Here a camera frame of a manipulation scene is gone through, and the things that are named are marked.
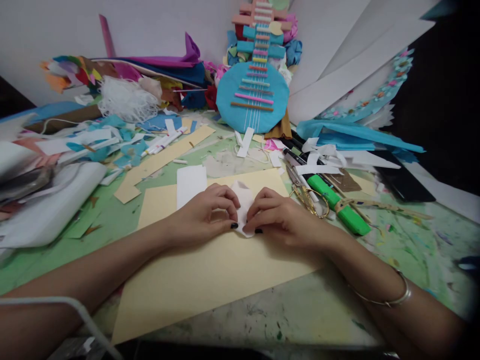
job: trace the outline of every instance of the blue paper circle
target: blue paper circle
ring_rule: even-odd
[[[253,128],[255,133],[268,133],[285,116],[290,90],[282,75],[269,63],[266,64],[268,77],[247,76],[247,73],[259,73],[259,71],[249,69],[251,64],[251,62],[238,63],[222,76],[218,84],[216,105],[222,120],[238,132],[245,133],[247,128],[250,127]],[[242,79],[260,81],[268,83],[270,86],[252,85],[242,82]],[[273,92],[273,95],[240,89],[240,85],[270,91]],[[270,105],[237,97],[235,93],[273,100],[273,104]],[[266,108],[272,107],[273,111],[232,106],[232,102]]]

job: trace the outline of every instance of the scissors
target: scissors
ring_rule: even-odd
[[[306,209],[316,217],[319,217],[320,219],[323,219],[324,217],[326,217],[329,214],[330,209],[329,209],[329,204],[327,203],[327,200],[324,198],[324,196],[321,193],[318,193],[315,190],[309,187],[306,187],[302,183],[302,181],[300,180],[300,177],[296,174],[295,170],[290,164],[286,165],[286,171],[288,172],[288,176],[290,176],[291,188],[292,188],[292,192],[290,193],[289,196],[292,197],[292,195],[295,194],[297,198],[302,202],[302,204],[306,207]],[[314,193],[318,195],[325,202],[325,205],[326,205],[325,214],[319,215],[317,213],[309,193]]]

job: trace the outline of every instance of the green table surface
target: green table surface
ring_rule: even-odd
[[[197,120],[203,117],[202,121],[216,132],[179,159],[187,160],[188,166],[203,164],[212,178],[272,167],[266,154],[259,149],[261,144],[255,141],[250,145],[253,158],[236,157],[237,142],[232,129],[212,121],[213,115],[211,112],[192,114]],[[177,169],[184,166],[171,162],[149,176],[138,185],[142,195],[125,205],[113,196],[123,176],[110,186],[99,186],[92,194],[99,198],[95,208],[92,208],[91,201],[87,201],[79,218],[72,220],[58,239],[48,246],[17,250],[0,265],[0,294],[135,231],[145,190],[175,184]],[[352,172],[373,180],[373,176],[366,172]],[[286,172],[282,179],[290,190]],[[348,195],[352,198],[366,196],[362,192]],[[380,194],[379,199],[383,203],[396,203],[388,191]],[[388,210],[365,207],[364,213],[377,228],[357,240],[385,262],[398,267],[447,307],[467,318],[475,287],[453,260],[479,255],[480,227],[436,202],[408,207],[432,215],[434,219],[418,221]],[[338,220],[333,223],[343,228]],[[101,227],[80,237],[79,231],[90,224]],[[94,315],[95,322],[106,334],[113,331],[120,298],[121,289]],[[383,345],[382,337],[359,300],[328,263],[322,270],[159,329],[144,338],[259,348],[285,343],[343,349]]]

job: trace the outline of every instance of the silver bracelet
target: silver bracelet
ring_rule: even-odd
[[[350,284],[348,284],[348,287],[350,289],[352,289],[355,294],[357,294],[361,299],[365,300],[366,302],[369,302],[369,303],[372,303],[372,304],[377,304],[377,305],[388,306],[389,308],[391,308],[392,306],[395,306],[395,305],[401,305],[405,300],[407,300],[410,296],[412,296],[412,291],[410,290],[409,282],[407,281],[407,278],[404,276],[404,274],[400,270],[394,268],[393,266],[392,266],[392,268],[393,268],[393,270],[396,271],[396,273],[398,275],[401,276],[401,278],[403,279],[403,282],[405,283],[405,293],[397,300],[381,301],[381,302],[380,301],[373,301],[373,300],[367,299],[365,296],[359,294],[359,292],[357,290],[355,290],[353,288],[353,286],[351,286]]]

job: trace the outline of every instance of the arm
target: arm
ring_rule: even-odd
[[[199,244],[230,230],[238,221],[236,208],[239,207],[239,200],[230,188],[213,184],[169,217],[2,297],[65,296],[77,299],[93,312],[141,266],[166,249]],[[212,211],[216,209],[227,210],[229,219],[210,223]],[[2,306],[0,354],[5,359],[46,358],[81,324],[77,312],[68,305]]]
[[[247,214],[245,232],[262,229],[267,236],[287,245],[321,250],[340,270],[347,282],[370,300],[382,302],[400,298],[405,292],[402,278],[386,263],[367,251],[340,228],[310,214],[290,198],[264,188]],[[401,305],[375,305],[367,309],[383,320],[426,356],[443,359],[450,354],[465,327],[464,322],[430,294],[408,282],[411,297]],[[396,348],[399,354],[402,348]]]

